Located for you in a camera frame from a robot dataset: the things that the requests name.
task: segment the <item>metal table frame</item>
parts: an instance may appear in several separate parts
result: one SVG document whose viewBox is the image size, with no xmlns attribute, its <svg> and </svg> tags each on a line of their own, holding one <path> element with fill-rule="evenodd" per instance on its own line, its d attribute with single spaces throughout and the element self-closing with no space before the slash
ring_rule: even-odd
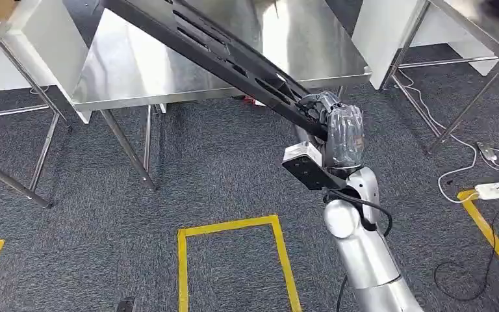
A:
<svg viewBox="0 0 499 312">
<path fill-rule="evenodd" d="M 112 111 L 110 109 L 101 110 L 100 113 L 104 117 L 104 120 L 120 142 L 120 145 L 125 150 L 127 156 L 129 156 L 129 160 L 131 164 L 135 167 L 138 174 L 140 174 L 140 178 L 142 179 L 143 184 L 148 187 L 151 191 L 156 191 L 156 186 L 152 181 L 152 178 L 149 174 L 150 168 L 150 142 L 152 135 L 152 115 L 158 114 L 156 105 L 148 105 L 146 112 L 146 129 L 145 129 L 145 139 L 144 139 L 144 156 L 142 162 L 140 158 L 134 151 L 131 143 L 129 143 L 125 133 L 121 129 L 120 125 L 117 123 L 114 115 L 112 115 Z"/>
<path fill-rule="evenodd" d="M 35 169 L 31 178 L 31 182 L 29 187 L 23 186 L 20 182 L 16 181 L 14 178 L 10 177 L 4 171 L 0 169 L 0 180 L 17 190 L 18 192 L 25 195 L 28 199 L 33 200 L 41 207 L 50 207 L 51 204 L 41 198 L 39 195 L 35 194 L 35 190 L 37 188 L 37 184 L 39 182 L 39 178 L 41 176 L 41 172 L 43 166 L 45 164 L 45 160 L 47 159 L 47 153 L 49 151 L 49 147 L 51 145 L 56 126 L 58 124 L 58 120 L 62 119 L 62 121 L 66 124 L 66 127 L 70 126 L 68 119 L 65 115 L 58 109 L 58 107 L 53 103 L 53 101 L 47 96 L 45 91 L 39 86 L 33 76 L 27 71 L 27 69 L 20 63 L 20 61 L 14 56 L 14 54 L 9 50 L 5 43 L 0 42 L 0 48 L 6 57 L 11 61 L 14 67 L 22 74 L 22 76 L 26 79 L 26 81 L 31 85 L 33 90 L 37 93 L 37 95 L 43 100 L 44 105 L 35 105 L 31 107 L 22 107 L 19 109 L 10 109 L 0 111 L 0 116 L 7 116 L 11 114 L 19 114 L 23 112 L 32 112 L 39 111 L 42 109 L 51 109 L 54 112 L 53 119 L 51 120 L 51 125 L 49 131 L 47 132 L 47 136 L 45 138 L 45 142 L 43 144 L 43 148 L 35 165 Z"/>
<path fill-rule="evenodd" d="M 398 88 L 403 92 L 404 96 L 410 101 L 412 106 L 416 109 L 416 111 L 419 113 L 420 117 L 426 122 L 428 127 L 431 129 L 433 134 L 437 137 L 437 139 L 434 141 L 434 143 L 431 145 L 431 147 L 428 149 L 429 154 L 433 154 L 436 151 L 439 150 L 440 146 L 446 142 L 448 136 L 454 131 L 454 129 L 460 124 L 462 119 L 466 116 L 468 111 L 478 103 L 478 101 L 481 99 L 481 97 L 488 91 L 488 89 L 497 81 L 499 81 L 499 61 L 498 61 L 498 70 L 492 75 L 492 77 L 487 81 L 487 83 L 483 86 L 483 88 L 473 97 L 473 99 L 466 105 L 466 107 L 450 122 L 450 125 L 443 131 L 439 131 L 438 127 L 435 125 L 433 120 L 428 116 L 428 114 L 424 111 L 424 109 L 420 106 L 418 101 L 404 88 L 403 83 L 397 78 L 396 74 L 399 70 L 402 70 L 404 68 L 417 68 L 417 67 L 427 67 L 427 66 L 438 66 L 438 65 L 446 65 L 446 64 L 458 64 L 458 63 L 470 63 L 470 62 L 480 62 L 483 60 L 499 60 L 499 57 L 492 56 L 492 57 L 476 57 L 476 58 L 459 58 L 459 59 L 452 59 L 452 60 L 438 60 L 438 61 L 430 61 L 430 62 L 419 62 L 419 63 L 408 63 L 408 64 L 402 64 L 406 53 L 408 52 L 408 49 L 410 48 L 410 45 L 416 36 L 416 33 L 418 32 L 418 29 L 420 28 L 420 25 L 422 24 L 424 17 L 426 15 L 426 12 L 431 5 L 431 0 L 425 0 L 423 6 L 420 9 L 420 12 L 418 13 L 418 18 L 414 22 L 412 29 L 409 33 L 409 36 L 407 37 L 406 41 L 403 44 L 403 47 L 401 48 L 401 51 L 399 52 L 397 58 L 395 59 L 393 65 L 391 66 L 390 72 L 387 75 L 387 78 L 385 79 L 382 89 L 386 89 L 386 86 L 389 84 L 390 79 L 392 79 L 395 84 L 398 86 Z M 471 31 L 470 32 L 472 35 L 475 36 L 476 32 Z M 499 47 L 494 47 L 495 52 L 498 52 Z"/>
</svg>

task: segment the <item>power plug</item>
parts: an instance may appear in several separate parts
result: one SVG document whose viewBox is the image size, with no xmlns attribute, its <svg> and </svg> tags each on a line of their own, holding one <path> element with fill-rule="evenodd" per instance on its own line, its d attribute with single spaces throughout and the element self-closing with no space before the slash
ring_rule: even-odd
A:
<svg viewBox="0 0 499 312">
<path fill-rule="evenodd" d="M 499 199 L 499 182 L 476 185 L 475 191 L 482 200 L 497 200 Z"/>
</svg>

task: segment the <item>robotic arm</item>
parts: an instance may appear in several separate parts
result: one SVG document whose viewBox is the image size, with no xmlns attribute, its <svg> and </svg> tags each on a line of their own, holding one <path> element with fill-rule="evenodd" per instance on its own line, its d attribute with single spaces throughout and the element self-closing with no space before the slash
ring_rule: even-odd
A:
<svg viewBox="0 0 499 312">
<path fill-rule="evenodd" d="M 361 165 L 362 116 L 331 93 L 310 94 L 258 51 L 184 0 L 101 0 L 101 5 L 264 103 L 306 133 L 283 166 L 326 190 L 324 220 L 363 311 L 421 311 L 376 220 L 376 177 Z"/>
<path fill-rule="evenodd" d="M 377 209 L 370 206 L 379 207 L 379 190 L 374 172 L 360 165 L 360 110 L 341 104 L 330 92 L 311 97 L 315 109 L 327 117 L 328 141 L 318 144 L 320 140 L 315 139 L 314 144 L 302 142 L 287 148 L 283 166 L 308 189 L 326 190 L 326 228 L 335 240 L 361 309 L 423 311 L 378 229 Z"/>
</svg>

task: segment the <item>table leg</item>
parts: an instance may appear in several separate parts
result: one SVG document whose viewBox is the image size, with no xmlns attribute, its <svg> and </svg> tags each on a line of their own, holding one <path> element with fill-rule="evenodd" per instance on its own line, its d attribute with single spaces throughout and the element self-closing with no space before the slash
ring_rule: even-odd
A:
<svg viewBox="0 0 499 312">
<path fill-rule="evenodd" d="M 343 102 L 343 95 L 347 92 L 347 86 L 340 86 L 337 90 L 337 97 Z"/>
<path fill-rule="evenodd" d="M 406 53 L 408 52 L 408 49 L 410 48 L 410 45 L 412 44 L 412 40 L 414 40 L 414 37 L 416 36 L 416 33 L 418 32 L 418 29 L 420 28 L 420 25 L 424 21 L 424 18 L 426 17 L 426 12 L 428 11 L 429 5 L 431 3 L 429 0 L 424 0 L 424 5 L 420 9 L 420 13 L 418 13 L 418 18 L 414 22 L 414 25 L 412 26 L 412 30 L 410 31 L 410 34 L 406 38 L 405 43 L 403 44 L 403 47 L 401 48 L 401 51 L 399 52 L 399 55 L 395 59 L 395 62 L 391 65 L 391 69 L 389 70 L 389 73 L 387 74 L 385 81 L 383 82 L 383 85 L 381 86 L 382 89 L 385 90 L 387 87 L 387 84 L 389 84 L 389 80 L 391 77 L 395 75 L 397 70 L 399 69 L 399 65 L 403 62 Z"/>
<path fill-rule="evenodd" d="M 152 105 L 148 105 L 148 110 L 146 113 L 146 137 L 144 140 L 144 158 L 143 165 L 144 169 L 148 172 L 150 168 L 150 140 L 152 137 Z"/>
<path fill-rule="evenodd" d="M 68 119 L 65 117 L 65 115 L 58 109 L 58 107 L 54 104 L 54 102 L 49 98 L 49 96 L 45 93 L 43 88 L 39 86 L 36 82 L 35 79 L 32 77 L 32 75 L 27 71 L 26 67 L 20 63 L 20 61 L 14 56 L 12 51 L 4 44 L 3 42 L 0 42 L 0 48 L 3 51 L 3 53 L 6 55 L 6 57 L 9 59 L 9 61 L 14 65 L 14 67 L 22 74 L 22 77 L 26 79 L 26 81 L 29 83 L 29 85 L 37 92 L 39 97 L 43 100 L 43 102 L 55 112 L 55 114 L 58 114 L 63 120 L 64 123 L 66 124 L 66 127 L 70 126 L 70 122 Z"/>
<path fill-rule="evenodd" d="M 479 99 L 484 95 L 484 93 L 493 85 L 494 82 L 499 80 L 499 70 L 496 74 L 485 84 L 485 86 L 479 91 L 475 97 L 471 100 L 471 102 L 458 114 L 454 120 L 450 123 L 450 125 L 446 128 L 446 130 L 441 134 L 439 138 L 433 143 L 433 145 L 429 148 L 428 153 L 435 153 L 440 145 L 446 141 L 448 136 L 454 131 L 454 129 L 460 124 L 462 119 L 464 119 L 465 114 L 479 101 Z"/>
<path fill-rule="evenodd" d="M 131 164 L 135 167 L 136 171 L 140 174 L 140 177 L 142 178 L 142 181 L 144 184 L 150 189 L 150 190 L 155 190 L 156 186 L 154 185 L 154 182 L 152 182 L 152 179 L 150 178 L 150 175 L 148 175 L 148 172 L 140 162 L 140 159 L 136 155 L 136 153 L 133 150 L 133 147 L 125 137 L 125 134 L 123 133 L 120 125 L 118 125 L 116 119 L 110 112 L 110 110 L 105 109 L 101 110 L 100 113 L 108 123 L 108 126 L 110 126 L 110 129 L 112 129 L 112 132 L 122 145 L 123 149 L 125 150 L 127 156 L 129 156 L 129 159 L 131 160 Z"/>
<path fill-rule="evenodd" d="M 31 183 L 29 184 L 29 189 L 32 192 L 35 192 L 35 189 L 37 189 L 37 183 L 39 182 L 39 177 L 41 176 L 43 165 L 45 164 L 45 160 L 47 159 L 47 153 L 49 152 L 49 148 L 51 147 L 51 142 L 53 140 L 59 118 L 60 116 L 58 114 L 54 114 L 53 120 L 51 121 L 51 127 L 49 128 L 49 132 L 47 133 L 47 137 L 45 138 L 45 143 L 43 144 L 43 148 L 41 149 L 41 154 L 39 155 L 39 159 L 37 160 L 37 164 L 35 165 L 35 171 L 33 172 L 33 176 L 31 178 Z"/>
<path fill-rule="evenodd" d="M 0 169 L 0 180 L 7 184 L 8 186 L 12 187 L 13 189 L 17 190 L 18 192 L 26 195 L 28 199 L 35 201 L 39 206 L 43 208 L 48 208 L 51 206 L 48 201 L 44 200 L 43 198 L 39 197 L 37 194 L 34 192 L 28 190 L 25 188 L 20 182 L 16 181 L 15 179 L 12 179 L 9 175 L 4 173 Z"/>
</svg>

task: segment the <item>plastic wrap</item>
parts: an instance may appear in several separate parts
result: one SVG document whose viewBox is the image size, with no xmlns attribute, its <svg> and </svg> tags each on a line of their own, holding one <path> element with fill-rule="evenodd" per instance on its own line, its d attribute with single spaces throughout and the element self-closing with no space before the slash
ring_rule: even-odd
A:
<svg viewBox="0 0 499 312">
<path fill-rule="evenodd" d="M 355 168 L 362 164 L 365 138 L 363 115 L 358 107 L 340 103 L 332 108 L 327 144 L 335 168 Z"/>
</svg>

